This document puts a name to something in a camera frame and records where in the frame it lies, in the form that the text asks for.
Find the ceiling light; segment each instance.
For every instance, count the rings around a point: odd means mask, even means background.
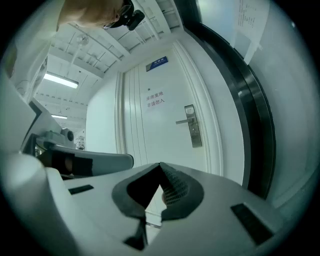
[[[55,115],[55,114],[52,114],[51,115],[53,118],[61,118],[61,119],[67,119],[66,116],[63,116],[63,115]]]
[[[74,89],[77,89],[77,87],[79,85],[79,83],[77,81],[73,81],[73,80],[70,80],[70,79],[65,78],[63,76],[60,76],[60,75],[57,75],[57,74],[53,74],[53,73],[50,73],[50,72],[47,72],[44,75],[44,79],[50,80],[50,81],[53,81],[53,82],[56,82],[58,84],[62,84],[62,85],[65,85],[65,86],[69,86],[69,87],[74,88]]]

